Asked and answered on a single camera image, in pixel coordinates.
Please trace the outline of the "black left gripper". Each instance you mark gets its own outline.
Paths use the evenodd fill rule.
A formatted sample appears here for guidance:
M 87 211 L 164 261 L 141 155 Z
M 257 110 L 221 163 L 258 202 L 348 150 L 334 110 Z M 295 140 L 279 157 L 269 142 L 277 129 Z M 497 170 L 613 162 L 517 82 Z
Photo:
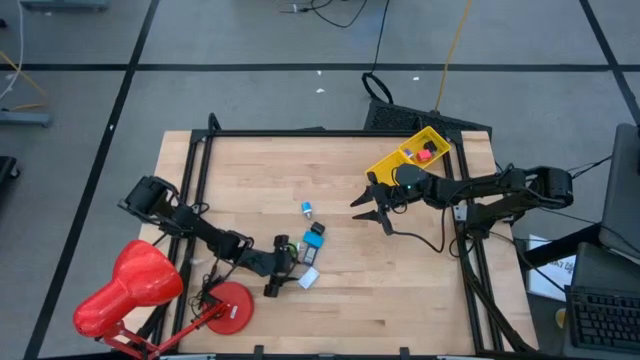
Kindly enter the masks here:
M 288 282 L 298 281 L 299 278 L 291 276 L 297 264 L 301 264 L 298 252 L 291 251 L 288 235 L 277 235 L 274 238 L 273 269 L 269 273 L 269 281 L 264 287 L 263 295 L 276 298 L 280 288 Z

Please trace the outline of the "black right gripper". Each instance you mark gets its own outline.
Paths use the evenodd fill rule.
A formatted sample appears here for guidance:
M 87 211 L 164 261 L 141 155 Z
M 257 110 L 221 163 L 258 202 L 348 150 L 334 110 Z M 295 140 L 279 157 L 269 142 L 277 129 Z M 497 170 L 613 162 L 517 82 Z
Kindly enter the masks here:
M 384 183 L 368 185 L 364 192 L 350 203 L 350 206 L 357 207 L 369 202 L 374 202 L 377 210 L 354 215 L 352 219 L 380 223 L 386 235 L 393 235 L 394 229 L 387 213 L 391 211 L 395 214 L 403 214 L 407 211 L 408 202 L 403 189 Z

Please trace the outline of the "white grey item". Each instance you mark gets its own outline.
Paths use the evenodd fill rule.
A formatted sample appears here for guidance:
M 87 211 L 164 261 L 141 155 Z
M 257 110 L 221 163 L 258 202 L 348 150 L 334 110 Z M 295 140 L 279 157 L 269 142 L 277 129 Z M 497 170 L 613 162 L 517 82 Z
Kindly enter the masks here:
M 308 290 L 313 286 L 318 278 L 319 272 L 313 267 L 309 267 L 306 272 L 297 280 L 297 283 L 301 288 Z

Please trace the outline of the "yellow plastic basket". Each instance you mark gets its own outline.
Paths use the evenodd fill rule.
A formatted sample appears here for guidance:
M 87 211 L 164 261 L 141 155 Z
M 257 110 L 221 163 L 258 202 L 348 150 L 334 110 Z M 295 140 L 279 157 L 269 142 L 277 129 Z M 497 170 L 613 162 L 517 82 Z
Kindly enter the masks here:
M 423 145 L 427 141 L 433 141 L 436 144 L 437 151 L 431 152 L 432 158 L 426 163 L 419 163 L 416 160 L 416 153 L 423 150 Z M 409 149 L 413 152 L 414 157 L 408 158 L 404 149 Z M 378 161 L 371 167 L 369 167 L 365 174 L 373 173 L 376 179 L 380 183 L 387 185 L 393 185 L 393 173 L 396 168 L 403 164 L 416 165 L 421 169 L 426 169 L 444 154 L 448 153 L 451 149 L 451 145 L 431 126 L 427 126 L 424 129 L 417 132 L 415 135 L 401 143 L 392 153 L 387 155 L 382 160 Z

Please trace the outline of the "red desk lamp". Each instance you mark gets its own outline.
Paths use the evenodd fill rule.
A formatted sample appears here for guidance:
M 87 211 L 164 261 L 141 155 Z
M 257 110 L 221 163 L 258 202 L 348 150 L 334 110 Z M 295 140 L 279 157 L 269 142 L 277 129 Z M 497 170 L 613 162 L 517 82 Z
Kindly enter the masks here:
M 190 325 L 159 345 L 126 328 L 134 309 L 168 305 L 183 292 L 183 281 L 169 259 L 150 243 L 130 242 L 116 259 L 111 280 L 75 310 L 76 331 L 99 339 L 136 360 L 158 360 L 190 333 L 206 326 L 219 335 L 242 331 L 254 314 L 251 292 L 224 282 L 204 292 L 203 312 Z

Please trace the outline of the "white paper sheet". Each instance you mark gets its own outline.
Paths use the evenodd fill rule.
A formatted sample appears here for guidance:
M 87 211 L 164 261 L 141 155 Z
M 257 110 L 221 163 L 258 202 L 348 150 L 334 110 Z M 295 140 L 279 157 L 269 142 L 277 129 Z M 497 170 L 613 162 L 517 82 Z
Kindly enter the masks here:
M 561 258 L 527 272 L 527 291 L 533 295 L 565 301 L 565 286 L 571 284 L 576 256 Z

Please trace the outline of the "dark grey monitor back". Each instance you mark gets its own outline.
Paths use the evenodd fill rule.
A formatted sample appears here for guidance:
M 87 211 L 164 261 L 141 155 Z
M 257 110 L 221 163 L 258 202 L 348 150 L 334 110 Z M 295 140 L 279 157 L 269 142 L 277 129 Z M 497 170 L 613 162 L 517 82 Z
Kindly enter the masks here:
M 616 127 L 599 239 L 640 261 L 640 128 L 635 125 Z

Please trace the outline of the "black keyboard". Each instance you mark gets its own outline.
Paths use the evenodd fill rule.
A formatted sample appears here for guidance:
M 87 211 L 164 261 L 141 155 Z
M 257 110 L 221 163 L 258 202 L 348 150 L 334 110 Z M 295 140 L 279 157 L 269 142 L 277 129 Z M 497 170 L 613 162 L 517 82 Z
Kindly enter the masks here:
M 565 295 L 573 346 L 640 355 L 640 292 L 569 286 Z

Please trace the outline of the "black aluminium table frame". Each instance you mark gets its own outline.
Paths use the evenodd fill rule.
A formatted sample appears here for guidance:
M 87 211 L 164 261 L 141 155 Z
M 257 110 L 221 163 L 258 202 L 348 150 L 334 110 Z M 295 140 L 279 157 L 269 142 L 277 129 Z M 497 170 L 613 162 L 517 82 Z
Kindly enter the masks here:
M 436 253 L 449 216 L 422 204 L 393 219 L 388 237 L 358 219 L 353 201 L 365 170 L 401 142 L 398 135 L 355 131 L 220 132 L 210 146 L 189 131 L 164 135 L 154 172 L 190 199 L 208 204 L 215 226 L 254 238 L 260 249 L 278 234 L 299 241 L 309 224 L 300 205 L 326 228 L 309 288 L 285 285 L 263 294 L 264 280 L 246 270 L 235 281 L 253 293 L 256 310 L 236 335 L 195 331 L 183 353 L 467 355 L 505 349 L 482 308 L 470 310 L 459 262 Z

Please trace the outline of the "grey floor rail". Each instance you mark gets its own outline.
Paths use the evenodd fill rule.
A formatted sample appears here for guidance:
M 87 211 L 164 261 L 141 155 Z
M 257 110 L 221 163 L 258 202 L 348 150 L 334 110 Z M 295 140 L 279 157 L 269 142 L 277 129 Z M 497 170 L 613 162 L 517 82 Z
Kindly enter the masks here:
M 38 125 L 42 127 L 48 127 L 51 122 L 51 116 L 45 113 L 0 110 L 0 125 Z
M 19 0 L 29 10 L 97 10 L 109 8 L 111 0 Z

